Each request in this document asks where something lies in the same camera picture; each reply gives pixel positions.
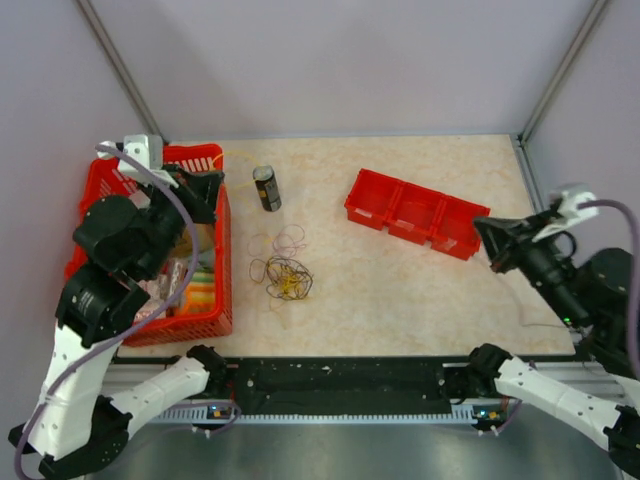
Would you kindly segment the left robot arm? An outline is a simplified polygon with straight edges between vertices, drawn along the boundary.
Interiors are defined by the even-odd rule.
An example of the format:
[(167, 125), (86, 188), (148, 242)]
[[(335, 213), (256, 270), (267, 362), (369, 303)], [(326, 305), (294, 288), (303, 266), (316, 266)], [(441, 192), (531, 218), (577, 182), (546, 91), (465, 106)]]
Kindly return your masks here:
[(216, 221), (223, 172), (190, 174), (172, 166), (169, 173), (175, 185), (144, 188), (147, 207), (123, 195), (103, 197), (73, 234), (88, 259), (62, 290), (38, 405), (9, 433), (18, 456), (40, 455), (45, 479), (75, 479), (109, 466), (154, 417), (183, 399), (216, 396), (226, 387), (225, 360), (198, 345), (130, 390), (101, 392), (123, 333), (136, 325), (150, 298), (140, 283), (157, 277), (187, 226)]

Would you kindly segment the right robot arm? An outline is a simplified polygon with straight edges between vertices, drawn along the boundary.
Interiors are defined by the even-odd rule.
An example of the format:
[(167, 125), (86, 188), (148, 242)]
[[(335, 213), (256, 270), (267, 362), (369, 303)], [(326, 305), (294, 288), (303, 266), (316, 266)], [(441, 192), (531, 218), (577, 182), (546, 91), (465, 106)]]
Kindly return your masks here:
[(624, 389), (629, 404), (598, 399), (541, 373), (521, 357), (485, 343), (469, 355), (466, 380), (476, 394), (512, 397), (589, 438), (620, 470), (639, 475), (639, 379), (627, 344), (628, 321), (638, 319), (629, 300), (634, 258), (609, 247), (581, 265), (557, 247), (557, 234), (538, 239), (550, 213), (524, 219), (477, 217), (473, 226), (496, 274), (521, 273), (577, 338), (577, 358), (598, 363)]

